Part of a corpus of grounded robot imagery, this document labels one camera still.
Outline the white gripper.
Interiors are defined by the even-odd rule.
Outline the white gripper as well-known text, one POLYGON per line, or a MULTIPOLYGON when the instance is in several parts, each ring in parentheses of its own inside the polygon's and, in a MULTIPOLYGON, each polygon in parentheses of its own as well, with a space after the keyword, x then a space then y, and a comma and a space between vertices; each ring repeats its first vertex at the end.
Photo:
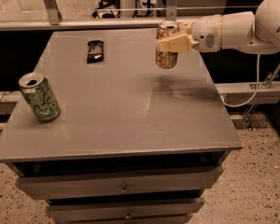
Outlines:
POLYGON ((184 34, 157 39, 156 50, 160 52, 186 52, 193 47, 199 52, 221 50, 221 15, 202 17, 193 25, 192 22, 182 22, 179 24, 179 31, 184 34))

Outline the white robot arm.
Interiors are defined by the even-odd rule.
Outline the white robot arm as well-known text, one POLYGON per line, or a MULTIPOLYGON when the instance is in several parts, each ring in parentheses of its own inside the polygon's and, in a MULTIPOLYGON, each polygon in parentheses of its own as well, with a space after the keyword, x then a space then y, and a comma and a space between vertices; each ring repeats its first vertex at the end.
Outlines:
POLYGON ((181 30, 156 41, 165 52, 217 52, 235 49, 247 54, 280 51, 280 0, 263 0, 256 12, 204 16, 183 23, 181 30))

